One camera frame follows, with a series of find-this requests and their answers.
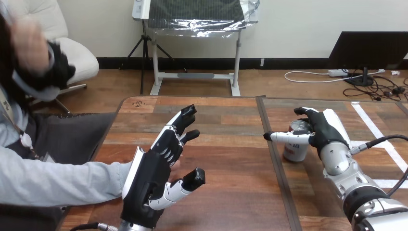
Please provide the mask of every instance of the monitor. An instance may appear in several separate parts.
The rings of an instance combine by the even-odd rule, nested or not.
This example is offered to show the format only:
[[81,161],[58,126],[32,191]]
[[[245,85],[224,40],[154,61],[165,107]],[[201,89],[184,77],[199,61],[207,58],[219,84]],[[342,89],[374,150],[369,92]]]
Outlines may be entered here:
[[397,69],[407,53],[408,32],[343,31],[330,54],[328,68],[363,70],[362,77],[346,82],[370,86],[373,81],[368,69]]

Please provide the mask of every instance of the black baseboard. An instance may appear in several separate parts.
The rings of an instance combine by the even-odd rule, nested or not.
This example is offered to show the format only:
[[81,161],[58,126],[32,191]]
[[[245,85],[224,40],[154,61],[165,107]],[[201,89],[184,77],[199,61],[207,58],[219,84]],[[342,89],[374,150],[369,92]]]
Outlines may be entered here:
[[[142,58],[97,58],[100,69],[131,69],[140,70]],[[265,59],[261,66],[261,59],[241,59],[240,69],[265,69],[265,70],[296,70],[296,69],[327,69],[329,59]],[[205,59],[205,58],[159,58],[161,70],[232,70],[235,59]],[[145,64],[147,70],[153,69],[152,58]],[[403,60],[397,68],[408,69],[408,60]]]

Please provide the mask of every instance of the robotic arm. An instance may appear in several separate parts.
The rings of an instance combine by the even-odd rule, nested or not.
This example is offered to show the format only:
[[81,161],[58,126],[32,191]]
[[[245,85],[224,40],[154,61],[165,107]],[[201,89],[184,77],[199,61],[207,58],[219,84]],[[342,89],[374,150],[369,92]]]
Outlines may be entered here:
[[313,132],[267,132],[264,138],[274,142],[310,144],[324,165],[324,178],[331,181],[343,202],[343,211],[353,231],[401,230],[408,225],[408,207],[387,194],[359,167],[352,155],[367,147],[350,147],[350,139],[337,114],[326,109],[296,108],[307,115]]
[[198,130],[183,134],[195,121],[194,105],[177,113],[162,129],[150,150],[137,148],[122,191],[123,211],[120,231],[150,231],[165,208],[205,184],[205,172],[196,168],[183,179],[167,182],[170,167],[178,160],[184,145],[200,135]]

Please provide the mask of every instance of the black panel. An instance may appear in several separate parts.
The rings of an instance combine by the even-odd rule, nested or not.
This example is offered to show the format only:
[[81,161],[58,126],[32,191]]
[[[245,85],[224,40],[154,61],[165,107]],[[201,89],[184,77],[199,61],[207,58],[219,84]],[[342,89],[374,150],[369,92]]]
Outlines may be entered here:
[[243,23],[240,0],[152,0],[150,3],[151,28],[223,30],[242,28]]
[[408,53],[408,32],[342,32],[329,69],[397,69]]

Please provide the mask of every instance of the light blue sleeve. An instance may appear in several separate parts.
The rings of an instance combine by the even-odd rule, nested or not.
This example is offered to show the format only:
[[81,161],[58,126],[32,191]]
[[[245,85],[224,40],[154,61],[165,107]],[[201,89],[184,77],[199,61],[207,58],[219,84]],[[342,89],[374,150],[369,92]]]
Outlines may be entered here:
[[130,164],[62,165],[22,159],[0,147],[0,204],[89,205],[120,197]]
[[[49,66],[49,69],[46,71],[49,71],[52,68],[52,66],[54,66],[54,62],[55,62],[54,51],[49,45],[48,45],[48,52],[50,54],[50,66]],[[33,75],[33,77],[35,76],[41,77],[43,76],[43,73]],[[17,74],[16,71],[13,72],[13,80],[27,95],[30,95],[36,99],[43,100],[46,102],[54,100],[55,98],[57,98],[58,94],[60,93],[60,89],[56,86],[49,86],[41,91],[38,91],[30,87],[28,84],[26,84],[24,80],[21,79],[21,77]]]

